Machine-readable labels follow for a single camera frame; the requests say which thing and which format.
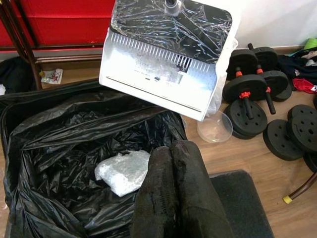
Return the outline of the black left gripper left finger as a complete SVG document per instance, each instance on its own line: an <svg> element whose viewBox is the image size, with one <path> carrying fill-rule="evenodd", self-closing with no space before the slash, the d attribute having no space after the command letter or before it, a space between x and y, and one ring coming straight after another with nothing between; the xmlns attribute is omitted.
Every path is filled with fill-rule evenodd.
<svg viewBox="0 0 317 238"><path fill-rule="evenodd" d="M132 238L179 238L179 203L170 147L155 149L134 203Z"/></svg>

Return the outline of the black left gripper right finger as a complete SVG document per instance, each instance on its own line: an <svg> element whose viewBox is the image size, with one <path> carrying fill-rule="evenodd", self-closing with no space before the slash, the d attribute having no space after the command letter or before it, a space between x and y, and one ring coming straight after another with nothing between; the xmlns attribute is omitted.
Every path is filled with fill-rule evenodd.
<svg viewBox="0 0 317 238"><path fill-rule="evenodd" d="M188 140L171 146L182 238L233 238L198 146Z"/></svg>

